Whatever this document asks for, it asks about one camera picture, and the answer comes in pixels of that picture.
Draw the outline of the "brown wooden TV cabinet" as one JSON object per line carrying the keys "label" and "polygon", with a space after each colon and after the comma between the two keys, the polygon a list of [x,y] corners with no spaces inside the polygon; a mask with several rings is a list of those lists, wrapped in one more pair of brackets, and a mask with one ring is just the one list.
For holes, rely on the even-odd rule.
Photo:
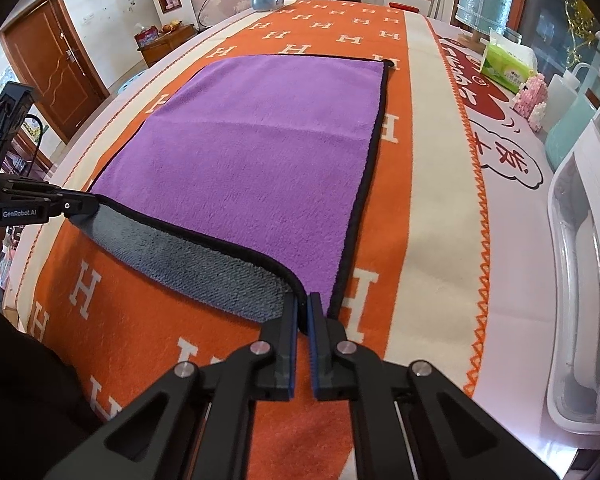
{"label": "brown wooden TV cabinet", "polygon": [[173,32],[168,32],[158,39],[151,41],[140,48],[140,54],[148,67],[154,66],[160,60],[165,58],[176,48],[181,47],[186,41],[197,35],[197,29],[193,25],[180,26]]}

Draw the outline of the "teal plastic jug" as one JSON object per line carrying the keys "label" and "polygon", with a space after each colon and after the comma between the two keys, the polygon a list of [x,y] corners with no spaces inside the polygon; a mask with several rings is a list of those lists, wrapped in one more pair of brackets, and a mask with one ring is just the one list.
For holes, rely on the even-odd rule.
{"label": "teal plastic jug", "polygon": [[596,108],[587,96],[578,96],[550,129],[545,142],[545,154],[550,168],[556,170],[595,115]]}

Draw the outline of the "white printed tablecloth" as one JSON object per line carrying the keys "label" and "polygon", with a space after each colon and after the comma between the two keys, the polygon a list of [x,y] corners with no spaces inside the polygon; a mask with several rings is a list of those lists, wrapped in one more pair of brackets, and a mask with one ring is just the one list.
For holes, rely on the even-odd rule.
{"label": "white printed tablecloth", "polygon": [[188,40],[117,99],[53,174],[88,188],[123,143],[198,70],[243,55],[393,62],[352,268],[348,335],[391,362],[425,359],[558,472],[576,445],[546,410],[555,279],[550,174],[505,96],[482,90],[496,124],[474,133],[462,70],[440,23],[388,6],[303,0],[238,13]]}

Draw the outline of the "light blue water jug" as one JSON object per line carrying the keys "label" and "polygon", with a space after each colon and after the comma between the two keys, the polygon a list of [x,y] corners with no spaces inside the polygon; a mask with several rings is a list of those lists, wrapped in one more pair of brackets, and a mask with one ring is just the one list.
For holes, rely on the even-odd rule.
{"label": "light blue water jug", "polygon": [[476,32],[503,35],[513,0],[458,0],[455,18]]}

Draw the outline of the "purple and grey towel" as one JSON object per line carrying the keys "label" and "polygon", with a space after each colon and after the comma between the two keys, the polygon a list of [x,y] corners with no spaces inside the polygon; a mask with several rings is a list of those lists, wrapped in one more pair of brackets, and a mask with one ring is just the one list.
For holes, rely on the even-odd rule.
{"label": "purple and grey towel", "polygon": [[96,174],[73,225],[172,292],[245,320],[340,310],[376,166],[389,60],[261,54],[198,72]]}

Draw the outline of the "pink block flower toy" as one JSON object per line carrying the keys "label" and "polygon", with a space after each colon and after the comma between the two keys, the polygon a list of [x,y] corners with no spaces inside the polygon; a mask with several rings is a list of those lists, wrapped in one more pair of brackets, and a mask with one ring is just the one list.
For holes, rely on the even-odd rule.
{"label": "pink block flower toy", "polygon": [[543,74],[530,76],[513,98],[513,111],[528,122],[534,133],[542,129],[547,98],[548,87]]}

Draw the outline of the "brown wooden door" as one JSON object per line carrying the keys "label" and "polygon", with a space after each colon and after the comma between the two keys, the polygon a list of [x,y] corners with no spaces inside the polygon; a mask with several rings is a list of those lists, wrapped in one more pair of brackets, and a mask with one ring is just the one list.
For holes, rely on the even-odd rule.
{"label": "brown wooden door", "polygon": [[36,89],[36,107],[64,142],[109,96],[64,0],[34,0],[3,27],[0,43],[18,79]]}

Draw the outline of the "white countertop dish cabinet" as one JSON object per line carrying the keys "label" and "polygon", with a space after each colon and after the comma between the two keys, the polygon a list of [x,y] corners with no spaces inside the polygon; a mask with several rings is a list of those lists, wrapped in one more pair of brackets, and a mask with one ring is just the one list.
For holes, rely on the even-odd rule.
{"label": "white countertop dish cabinet", "polygon": [[600,107],[578,119],[547,199],[556,323],[546,404],[560,428],[600,434]]}

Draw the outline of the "blue round plastic stool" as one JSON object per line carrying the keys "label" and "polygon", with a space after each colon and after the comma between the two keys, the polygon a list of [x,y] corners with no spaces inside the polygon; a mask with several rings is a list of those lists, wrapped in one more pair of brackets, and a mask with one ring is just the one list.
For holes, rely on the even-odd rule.
{"label": "blue round plastic stool", "polygon": [[129,88],[129,86],[136,81],[138,78],[140,78],[140,76],[143,75],[143,73],[146,72],[146,68],[144,70],[141,70],[140,72],[138,72],[137,74],[134,74],[132,77],[130,77],[128,80],[126,80],[117,90],[117,96],[120,96],[120,94],[122,92],[125,92],[125,90],[127,88]]}

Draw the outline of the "white plastic squeeze bottle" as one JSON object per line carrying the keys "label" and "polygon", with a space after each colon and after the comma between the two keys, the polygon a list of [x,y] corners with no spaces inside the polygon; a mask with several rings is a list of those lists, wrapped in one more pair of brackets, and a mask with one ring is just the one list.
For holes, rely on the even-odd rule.
{"label": "white plastic squeeze bottle", "polygon": [[581,81],[578,78],[580,70],[590,70],[591,64],[579,63],[573,70],[555,74],[547,87],[546,109],[542,119],[542,129],[549,133],[569,110],[577,99]]}

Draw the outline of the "green tissue pack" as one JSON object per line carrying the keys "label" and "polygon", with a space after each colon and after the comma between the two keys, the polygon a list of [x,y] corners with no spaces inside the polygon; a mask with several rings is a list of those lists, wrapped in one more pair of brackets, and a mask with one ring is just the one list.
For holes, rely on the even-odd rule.
{"label": "green tissue pack", "polygon": [[527,80],[538,72],[535,53],[523,44],[516,44],[490,30],[489,41],[483,51],[480,73],[508,91],[517,93]]}

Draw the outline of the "orange H-pattern table runner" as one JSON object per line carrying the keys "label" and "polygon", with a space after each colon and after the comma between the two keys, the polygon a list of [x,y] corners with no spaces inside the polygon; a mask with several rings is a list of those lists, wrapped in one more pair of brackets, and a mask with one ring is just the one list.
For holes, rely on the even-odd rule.
{"label": "orange H-pattern table runner", "polygon": [[245,11],[146,70],[53,174],[105,203],[87,234],[22,233],[8,304],[109,418],[181,360],[225,359],[265,311],[186,296],[234,283],[194,234],[278,271],[391,362],[475,391],[490,287],[486,188],[449,62],[422,15],[304,0]]}

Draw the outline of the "red lidded black pot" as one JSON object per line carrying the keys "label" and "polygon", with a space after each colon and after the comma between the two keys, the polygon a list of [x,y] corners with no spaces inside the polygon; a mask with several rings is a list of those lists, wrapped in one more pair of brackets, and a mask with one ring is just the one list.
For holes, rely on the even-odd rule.
{"label": "red lidded black pot", "polygon": [[409,4],[405,3],[390,1],[388,6],[391,9],[401,10],[404,12],[420,13],[420,10],[417,6],[410,6]]}

